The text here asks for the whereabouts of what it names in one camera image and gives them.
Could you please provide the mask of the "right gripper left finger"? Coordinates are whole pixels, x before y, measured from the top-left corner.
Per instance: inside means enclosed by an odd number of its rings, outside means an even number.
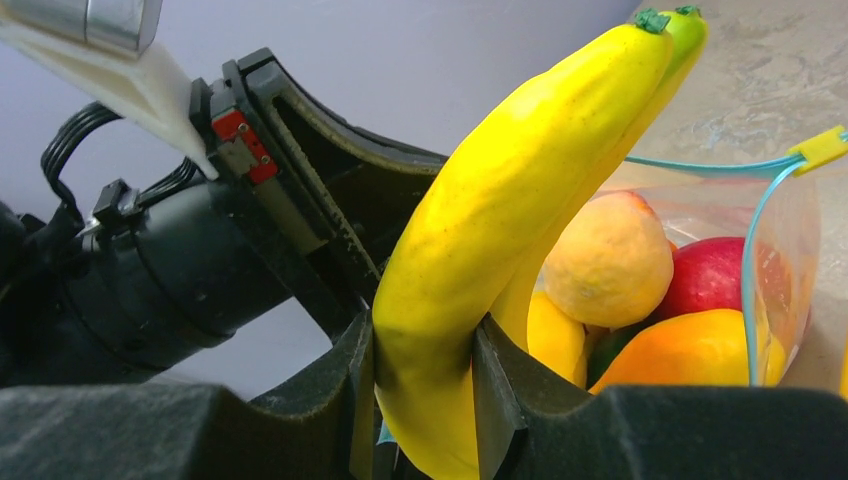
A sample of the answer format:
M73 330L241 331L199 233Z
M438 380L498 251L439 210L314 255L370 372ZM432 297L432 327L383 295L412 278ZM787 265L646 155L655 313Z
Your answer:
M247 403L215 385L16 387L1 393L5 479L368 479L368 315Z

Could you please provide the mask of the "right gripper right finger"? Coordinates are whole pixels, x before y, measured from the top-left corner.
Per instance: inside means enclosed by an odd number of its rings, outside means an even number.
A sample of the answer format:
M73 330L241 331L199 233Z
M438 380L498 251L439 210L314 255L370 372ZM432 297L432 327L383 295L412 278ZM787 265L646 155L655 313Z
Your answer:
M616 386L591 395L476 329L485 479L843 479L847 404L817 390Z

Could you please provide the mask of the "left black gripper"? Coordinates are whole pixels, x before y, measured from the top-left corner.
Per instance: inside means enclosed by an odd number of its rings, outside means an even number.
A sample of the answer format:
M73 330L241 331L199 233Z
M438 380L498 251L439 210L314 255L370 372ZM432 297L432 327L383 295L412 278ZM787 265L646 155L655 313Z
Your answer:
M53 217L2 208L3 386L140 383L288 299L336 340L372 303L445 156L349 124L265 48L189 99L217 179L184 160L81 214L59 175L117 119L95 102L42 156Z

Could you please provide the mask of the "yellow lemon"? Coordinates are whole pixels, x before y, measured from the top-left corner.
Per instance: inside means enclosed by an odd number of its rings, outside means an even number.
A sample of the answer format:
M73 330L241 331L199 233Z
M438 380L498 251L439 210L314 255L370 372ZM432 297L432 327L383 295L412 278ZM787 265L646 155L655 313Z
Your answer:
M565 315L543 291L531 296L527 317L529 354L573 385L585 389L586 334L581 323Z

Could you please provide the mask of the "green avocado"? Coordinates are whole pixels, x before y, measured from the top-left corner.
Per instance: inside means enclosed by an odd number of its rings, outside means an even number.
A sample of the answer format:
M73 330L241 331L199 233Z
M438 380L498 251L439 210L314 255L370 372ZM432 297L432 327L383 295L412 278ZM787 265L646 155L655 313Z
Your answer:
M594 386L622 349L649 326L649 322L643 321L616 329L600 338L588 357L586 387Z

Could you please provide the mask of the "yellow peach with leaf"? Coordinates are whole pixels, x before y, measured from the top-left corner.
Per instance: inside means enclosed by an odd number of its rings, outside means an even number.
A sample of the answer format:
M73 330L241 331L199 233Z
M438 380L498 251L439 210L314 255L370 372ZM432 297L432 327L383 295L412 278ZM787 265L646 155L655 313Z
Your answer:
M639 194L621 191L584 205L543 266L544 288L571 319L617 329L648 317L673 277L661 220Z

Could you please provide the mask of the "orange yellow mango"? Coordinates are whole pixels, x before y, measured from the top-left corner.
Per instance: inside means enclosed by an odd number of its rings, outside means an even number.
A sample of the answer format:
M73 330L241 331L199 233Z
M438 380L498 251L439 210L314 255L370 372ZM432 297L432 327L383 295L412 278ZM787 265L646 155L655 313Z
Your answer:
M750 370L743 313L713 309L643 329L589 391L619 384L747 386Z

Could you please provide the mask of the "yellow banana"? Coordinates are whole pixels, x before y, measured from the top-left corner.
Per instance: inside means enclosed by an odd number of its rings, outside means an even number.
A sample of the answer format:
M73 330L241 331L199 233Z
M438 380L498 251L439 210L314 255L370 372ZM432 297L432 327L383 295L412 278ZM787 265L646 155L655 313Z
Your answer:
M479 477L475 329L491 315L526 346L542 261L676 94L707 37L695 6L639 12L517 87L424 194L371 310L376 398L423 474Z

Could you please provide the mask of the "red apple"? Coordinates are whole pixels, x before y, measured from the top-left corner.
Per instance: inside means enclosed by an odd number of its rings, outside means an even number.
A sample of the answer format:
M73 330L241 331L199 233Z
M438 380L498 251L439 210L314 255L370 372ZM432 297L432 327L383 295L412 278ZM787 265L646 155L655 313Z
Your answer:
M661 303L644 320L651 324L711 309L742 310L741 280L745 239L712 237L673 249L673 277ZM781 254L758 248L758 274L779 299L791 300L791 266Z

